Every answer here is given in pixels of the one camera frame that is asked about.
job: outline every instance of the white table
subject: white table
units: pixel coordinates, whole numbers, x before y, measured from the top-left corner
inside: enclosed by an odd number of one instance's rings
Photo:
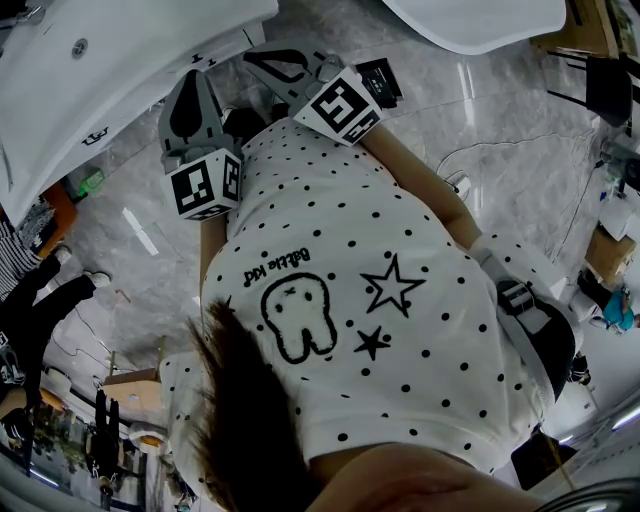
[[[564,26],[565,0],[383,0],[423,37],[478,55]]]
[[[0,204],[14,224],[189,69],[264,42],[277,0],[55,0],[0,58]],[[77,41],[86,51],[74,58]]]

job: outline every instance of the human arm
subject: human arm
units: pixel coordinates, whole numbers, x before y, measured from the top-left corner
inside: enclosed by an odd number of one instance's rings
[[[7,414],[16,410],[24,409],[27,406],[27,394],[22,388],[10,389],[0,403],[0,420]]]
[[[386,128],[377,125],[361,143],[387,167],[404,190],[433,211],[457,244],[469,249],[482,235],[471,213],[451,187]]]
[[[219,215],[200,223],[200,292],[209,265],[227,243],[227,216]]]

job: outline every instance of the white sneaker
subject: white sneaker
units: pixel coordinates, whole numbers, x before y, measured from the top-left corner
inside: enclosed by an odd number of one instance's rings
[[[60,265],[64,265],[71,259],[71,250],[66,245],[59,245],[53,251],[53,255],[60,262]]]
[[[96,288],[104,288],[111,284],[111,276],[104,272],[89,272],[88,270],[85,270],[82,275],[91,279],[93,286]]]

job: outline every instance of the cardboard box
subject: cardboard box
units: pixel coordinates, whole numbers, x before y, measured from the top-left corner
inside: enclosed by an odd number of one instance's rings
[[[602,226],[593,230],[585,260],[608,285],[614,285],[627,270],[636,251],[636,243],[625,236],[616,242]]]
[[[619,57],[606,0],[565,0],[567,21],[559,32],[537,36],[531,44],[551,51]]]

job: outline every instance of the green object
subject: green object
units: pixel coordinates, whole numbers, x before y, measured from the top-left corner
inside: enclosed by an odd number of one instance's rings
[[[90,194],[91,192],[94,192],[98,189],[104,179],[104,173],[100,169],[96,170],[96,172],[94,172],[91,176],[88,176],[84,180],[82,180],[82,183],[80,183],[80,188],[78,189],[78,194],[81,196],[85,196],[87,194]]]

